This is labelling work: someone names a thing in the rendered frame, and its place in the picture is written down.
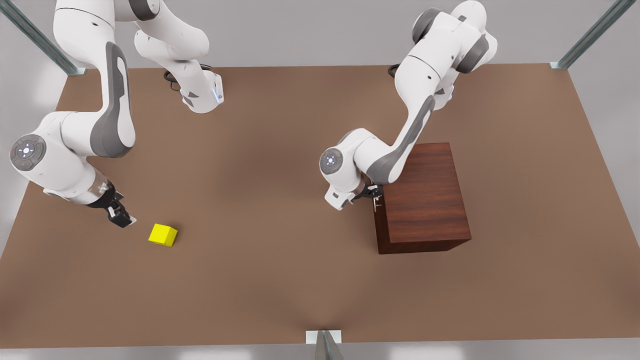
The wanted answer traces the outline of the dark wooden box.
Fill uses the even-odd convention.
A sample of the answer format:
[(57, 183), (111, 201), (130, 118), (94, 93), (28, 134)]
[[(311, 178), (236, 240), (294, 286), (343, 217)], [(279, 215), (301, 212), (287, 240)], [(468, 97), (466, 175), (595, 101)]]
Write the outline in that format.
[(472, 238), (448, 142), (415, 145), (382, 189), (383, 207), (374, 208), (380, 255), (443, 252)]

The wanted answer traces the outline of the yellow cube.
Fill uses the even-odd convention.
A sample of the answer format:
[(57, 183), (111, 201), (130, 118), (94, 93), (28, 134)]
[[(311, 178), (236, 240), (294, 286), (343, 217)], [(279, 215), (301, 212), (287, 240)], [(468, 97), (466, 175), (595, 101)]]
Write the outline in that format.
[(177, 234), (178, 230), (175, 228), (155, 223), (148, 237), (148, 241), (171, 248), (175, 242)]

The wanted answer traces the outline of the silver frame post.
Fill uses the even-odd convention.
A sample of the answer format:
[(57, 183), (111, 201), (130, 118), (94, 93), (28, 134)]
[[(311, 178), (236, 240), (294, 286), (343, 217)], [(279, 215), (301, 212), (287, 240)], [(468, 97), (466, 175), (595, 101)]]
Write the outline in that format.
[(0, 0), (0, 13), (15, 27), (21, 30), (21, 32), (64, 71), (66, 75), (83, 76), (86, 73), (86, 68), (77, 67), (73, 64), (11, 0)]
[(637, 0), (615, 0), (560, 60), (549, 63), (550, 68), (568, 69), (636, 2)]
[(315, 345), (314, 360), (345, 360), (338, 347), (342, 344), (341, 330), (307, 330), (305, 343)]

